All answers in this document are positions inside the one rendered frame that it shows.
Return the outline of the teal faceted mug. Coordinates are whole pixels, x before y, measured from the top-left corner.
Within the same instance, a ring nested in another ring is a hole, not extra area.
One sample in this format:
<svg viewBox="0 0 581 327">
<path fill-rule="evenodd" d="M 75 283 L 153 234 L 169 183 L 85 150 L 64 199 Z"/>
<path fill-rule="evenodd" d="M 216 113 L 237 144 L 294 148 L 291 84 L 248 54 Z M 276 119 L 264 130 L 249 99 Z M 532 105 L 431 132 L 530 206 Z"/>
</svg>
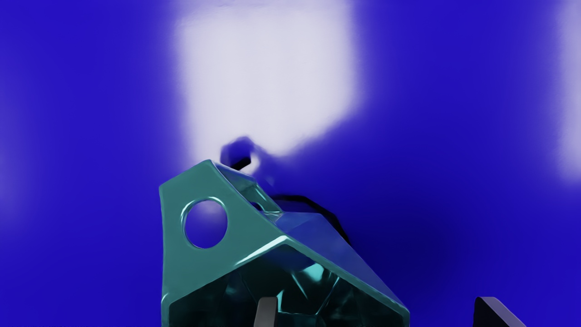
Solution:
<svg viewBox="0 0 581 327">
<path fill-rule="evenodd" d="M 162 327 L 253 327 L 262 297 L 278 327 L 409 327 L 409 310 L 319 213 L 286 213 L 254 178 L 207 160 L 159 188 Z M 200 203 L 226 215 L 225 234 L 187 238 Z"/>
</svg>

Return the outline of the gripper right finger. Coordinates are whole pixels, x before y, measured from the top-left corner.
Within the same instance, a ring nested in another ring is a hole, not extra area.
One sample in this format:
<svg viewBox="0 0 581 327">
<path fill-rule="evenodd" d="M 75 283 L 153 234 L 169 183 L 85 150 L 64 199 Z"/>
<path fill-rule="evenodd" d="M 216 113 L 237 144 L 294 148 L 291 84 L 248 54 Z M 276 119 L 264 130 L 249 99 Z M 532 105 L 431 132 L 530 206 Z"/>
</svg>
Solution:
<svg viewBox="0 0 581 327">
<path fill-rule="evenodd" d="M 474 302 L 473 327 L 526 327 L 498 298 L 477 297 Z"/>
</svg>

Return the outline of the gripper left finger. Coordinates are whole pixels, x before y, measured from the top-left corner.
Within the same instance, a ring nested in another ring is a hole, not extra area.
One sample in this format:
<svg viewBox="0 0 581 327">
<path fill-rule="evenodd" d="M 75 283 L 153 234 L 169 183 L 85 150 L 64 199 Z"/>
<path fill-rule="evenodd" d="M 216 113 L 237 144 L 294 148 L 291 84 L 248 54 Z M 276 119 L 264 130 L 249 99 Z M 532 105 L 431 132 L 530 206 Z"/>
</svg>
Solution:
<svg viewBox="0 0 581 327">
<path fill-rule="evenodd" d="M 278 327 L 278 313 L 277 297 L 260 298 L 253 327 Z"/>
</svg>

